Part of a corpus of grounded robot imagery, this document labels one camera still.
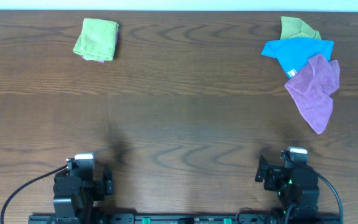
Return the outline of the purple microfibre cloth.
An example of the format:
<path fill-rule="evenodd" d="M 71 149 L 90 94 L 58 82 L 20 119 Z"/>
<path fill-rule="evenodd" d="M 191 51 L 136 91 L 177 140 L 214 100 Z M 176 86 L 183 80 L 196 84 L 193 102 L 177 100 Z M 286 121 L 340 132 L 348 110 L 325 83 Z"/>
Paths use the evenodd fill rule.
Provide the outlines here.
<path fill-rule="evenodd" d="M 285 88 L 293 98 L 298 111 L 316 134 L 326 129 L 331 113 L 331 95 L 339 89 L 340 66 L 317 54 L 289 81 Z"/>

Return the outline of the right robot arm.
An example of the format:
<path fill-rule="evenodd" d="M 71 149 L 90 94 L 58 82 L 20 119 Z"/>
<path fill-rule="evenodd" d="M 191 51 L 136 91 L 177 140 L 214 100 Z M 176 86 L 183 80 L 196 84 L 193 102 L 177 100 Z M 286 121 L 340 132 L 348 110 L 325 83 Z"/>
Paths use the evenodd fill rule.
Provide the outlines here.
<path fill-rule="evenodd" d="M 256 182 L 264 189 L 276 192 L 282 208 L 273 208 L 265 217 L 265 223 L 308 223 L 317 219 L 319 197 L 318 177 L 307 166 L 306 151 L 282 151 L 284 165 L 269 164 L 259 157 Z"/>

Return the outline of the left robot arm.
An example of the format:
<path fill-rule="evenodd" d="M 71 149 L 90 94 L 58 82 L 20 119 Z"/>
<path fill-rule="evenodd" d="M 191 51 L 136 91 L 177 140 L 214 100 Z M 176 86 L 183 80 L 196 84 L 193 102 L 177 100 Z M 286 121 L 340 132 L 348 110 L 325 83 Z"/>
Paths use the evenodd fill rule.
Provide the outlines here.
<path fill-rule="evenodd" d="M 109 223 L 109 217 L 94 203 L 112 195 L 112 171 L 105 166 L 101 180 L 93 179 L 93 172 L 93 159 L 72 158 L 67 161 L 67 168 L 55 175 L 53 223 Z"/>

